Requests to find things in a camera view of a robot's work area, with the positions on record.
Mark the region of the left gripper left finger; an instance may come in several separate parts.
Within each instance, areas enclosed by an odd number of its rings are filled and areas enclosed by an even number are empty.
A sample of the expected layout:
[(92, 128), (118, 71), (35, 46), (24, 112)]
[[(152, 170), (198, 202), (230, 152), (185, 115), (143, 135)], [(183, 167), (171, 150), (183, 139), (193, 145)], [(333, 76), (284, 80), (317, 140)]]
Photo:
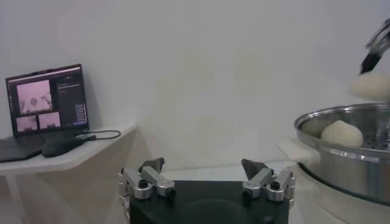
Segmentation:
[(137, 169), (122, 168), (118, 173), (118, 193), (122, 197), (131, 197), (138, 200), (151, 198), (153, 191), (158, 196), (171, 200), (176, 196), (176, 184), (166, 179), (161, 171), (165, 159), (159, 157), (145, 161)]

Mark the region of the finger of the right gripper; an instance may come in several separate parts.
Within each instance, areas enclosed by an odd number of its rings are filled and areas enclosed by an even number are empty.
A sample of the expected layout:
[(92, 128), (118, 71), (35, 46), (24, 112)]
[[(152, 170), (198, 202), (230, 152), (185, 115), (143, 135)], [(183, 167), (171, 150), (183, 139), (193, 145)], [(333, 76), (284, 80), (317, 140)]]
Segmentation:
[(373, 34), (365, 48), (368, 54), (361, 63), (360, 75), (371, 72), (389, 49), (389, 18)]

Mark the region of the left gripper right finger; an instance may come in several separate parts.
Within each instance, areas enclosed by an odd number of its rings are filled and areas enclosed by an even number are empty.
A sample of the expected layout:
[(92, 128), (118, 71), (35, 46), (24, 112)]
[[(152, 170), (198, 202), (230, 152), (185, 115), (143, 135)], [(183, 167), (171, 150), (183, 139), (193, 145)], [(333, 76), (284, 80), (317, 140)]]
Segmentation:
[(265, 194), (272, 202), (282, 202), (286, 199), (294, 203), (296, 178), (289, 169), (283, 169), (279, 174), (265, 163), (242, 159), (241, 165), (248, 178), (242, 183), (242, 196), (245, 203), (250, 203)]

